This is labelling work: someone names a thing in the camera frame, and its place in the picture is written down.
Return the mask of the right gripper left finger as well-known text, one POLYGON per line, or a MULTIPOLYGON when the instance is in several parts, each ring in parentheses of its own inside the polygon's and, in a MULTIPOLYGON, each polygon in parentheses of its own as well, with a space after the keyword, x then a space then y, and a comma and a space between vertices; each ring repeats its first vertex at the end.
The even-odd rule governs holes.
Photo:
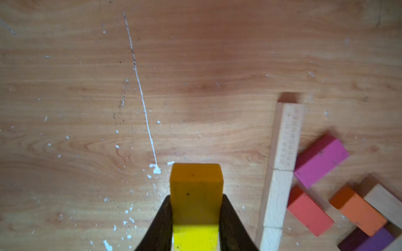
POLYGON ((135 251, 171 251, 173 217, 170 196, 166 196, 153 222, 135 251))

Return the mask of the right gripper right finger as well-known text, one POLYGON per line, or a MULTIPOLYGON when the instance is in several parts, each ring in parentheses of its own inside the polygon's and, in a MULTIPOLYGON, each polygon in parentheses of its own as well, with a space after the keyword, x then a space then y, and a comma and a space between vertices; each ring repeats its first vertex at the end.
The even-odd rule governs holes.
POLYGON ((221 251, 258 251, 226 194, 223 194, 219 216, 221 251))

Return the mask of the yellow block front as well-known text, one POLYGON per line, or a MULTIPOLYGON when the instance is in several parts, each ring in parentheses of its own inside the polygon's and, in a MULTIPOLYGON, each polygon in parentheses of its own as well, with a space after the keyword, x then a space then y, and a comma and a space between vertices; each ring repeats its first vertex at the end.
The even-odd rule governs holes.
POLYGON ((217 249, 223 188, 219 164, 173 164, 170 200, 174 250, 217 249))

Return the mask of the red building block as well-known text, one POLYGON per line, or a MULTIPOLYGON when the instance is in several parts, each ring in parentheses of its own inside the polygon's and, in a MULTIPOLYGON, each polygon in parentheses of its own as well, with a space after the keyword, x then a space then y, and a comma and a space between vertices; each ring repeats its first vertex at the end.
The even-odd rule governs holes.
POLYGON ((322 235, 334 224, 334 220, 297 185, 291 189, 287 209, 315 236, 322 235))

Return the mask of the magenta block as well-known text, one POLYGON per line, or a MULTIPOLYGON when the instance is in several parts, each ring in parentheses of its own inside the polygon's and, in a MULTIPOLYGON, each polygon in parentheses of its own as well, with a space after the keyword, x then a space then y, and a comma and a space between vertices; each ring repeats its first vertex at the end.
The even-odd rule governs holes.
POLYGON ((348 157, 342 142, 327 134, 297 157, 294 174, 304 187, 310 188, 348 157))

